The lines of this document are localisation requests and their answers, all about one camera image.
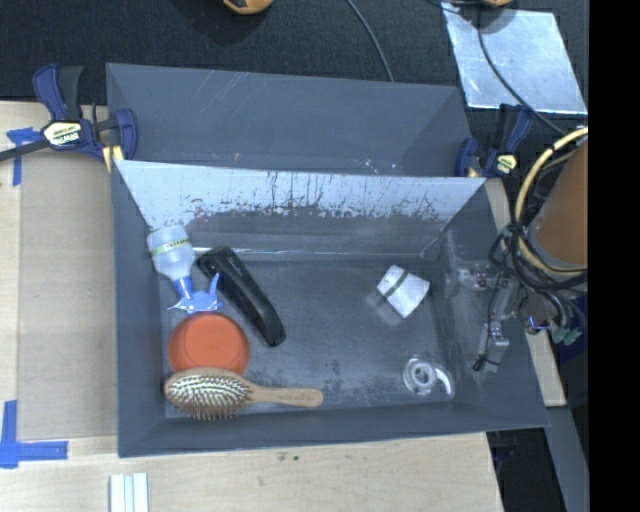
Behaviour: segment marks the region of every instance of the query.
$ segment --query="clamp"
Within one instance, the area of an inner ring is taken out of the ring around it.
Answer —
[[[138,145],[138,132],[132,110],[117,110],[113,118],[99,123],[95,119],[89,121],[82,118],[82,110],[77,102],[82,70],[82,66],[49,64],[35,73],[33,88],[38,101],[49,111],[51,120],[40,130],[39,140],[0,152],[0,161],[51,148],[54,151],[82,153],[109,166],[111,147],[100,140],[99,133],[113,128],[118,128],[118,145],[123,158],[133,158]]]
[[[533,114],[527,107],[500,105],[496,134],[486,144],[466,138],[458,151],[455,175],[470,178],[509,175],[518,165],[515,152],[529,134],[532,123]]]

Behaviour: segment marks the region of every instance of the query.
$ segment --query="orange ball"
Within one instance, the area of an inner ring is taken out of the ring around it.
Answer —
[[[182,320],[169,337],[174,372],[210,366],[242,375],[249,365],[249,342],[242,328],[220,313],[196,313]]]

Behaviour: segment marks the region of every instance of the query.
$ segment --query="brush bristles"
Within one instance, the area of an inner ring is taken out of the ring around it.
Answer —
[[[249,389],[233,377],[190,375],[176,379],[167,399],[181,412],[199,420],[227,419],[238,414]]]

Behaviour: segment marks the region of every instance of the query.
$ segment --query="metal plate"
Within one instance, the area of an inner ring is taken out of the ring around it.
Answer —
[[[444,15],[467,104],[477,108],[517,104],[482,52],[475,28],[477,13],[469,19],[451,4],[443,5],[458,10],[458,14],[445,11]],[[483,26],[481,34],[498,71],[533,108],[558,114],[587,113],[552,13],[503,9]]]

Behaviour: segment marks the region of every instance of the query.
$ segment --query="white bottle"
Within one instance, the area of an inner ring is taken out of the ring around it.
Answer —
[[[158,273],[171,279],[180,296],[189,300],[193,293],[191,267],[196,255],[184,226],[153,231],[147,236],[147,247]]]

